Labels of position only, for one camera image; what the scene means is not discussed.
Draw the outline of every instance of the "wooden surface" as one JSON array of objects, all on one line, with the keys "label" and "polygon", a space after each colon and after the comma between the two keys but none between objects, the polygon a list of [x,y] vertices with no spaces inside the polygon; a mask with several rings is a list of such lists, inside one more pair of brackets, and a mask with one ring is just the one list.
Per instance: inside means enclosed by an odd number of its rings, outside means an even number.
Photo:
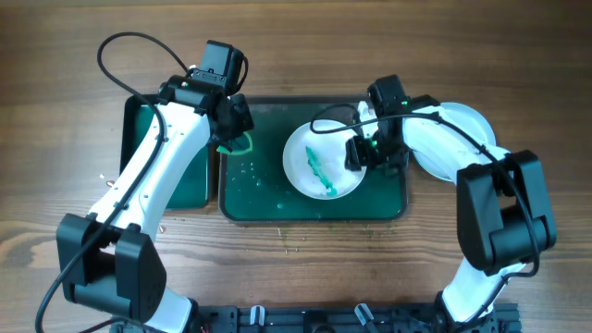
[{"label": "wooden surface", "polygon": [[[250,60],[247,94],[361,93],[397,73],[410,95],[472,105],[502,146],[543,161],[559,234],[538,276],[513,280],[500,300],[520,304],[525,332],[589,332],[591,10],[513,0],[0,9],[0,332],[32,331],[58,273],[57,224],[84,215],[117,177],[128,96],[95,53],[119,31],[149,33],[188,64],[208,39],[232,43]],[[133,38],[108,46],[105,64],[144,93],[179,73]],[[281,235],[230,225],[213,201],[167,213],[156,247],[168,285],[200,304],[431,302],[462,258],[454,188],[413,162],[409,191],[400,221]],[[60,290],[45,326],[73,331],[105,318]]]}]

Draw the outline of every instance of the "green tray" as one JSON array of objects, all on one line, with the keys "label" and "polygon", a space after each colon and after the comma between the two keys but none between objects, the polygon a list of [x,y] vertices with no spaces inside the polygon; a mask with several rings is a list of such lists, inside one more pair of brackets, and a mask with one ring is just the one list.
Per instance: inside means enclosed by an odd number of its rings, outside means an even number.
[{"label": "green tray", "polygon": [[[407,208],[405,170],[386,176],[368,170],[350,194],[335,200],[316,200],[299,193],[286,177],[282,165],[284,145],[293,131],[310,121],[327,105],[351,103],[366,96],[247,97],[255,129],[253,151],[222,155],[220,159],[219,207],[237,224],[302,221],[387,222]],[[325,118],[352,123],[350,109],[334,109]]]},{"label": "green tray", "polygon": [[[156,95],[144,95],[151,103]],[[154,113],[136,97],[130,97],[125,105],[123,117],[123,140],[121,141],[120,172],[126,167],[136,149],[140,146],[152,122]],[[204,207],[211,194],[210,152],[204,147],[190,162],[179,185],[170,197],[166,209],[188,209]]]}]

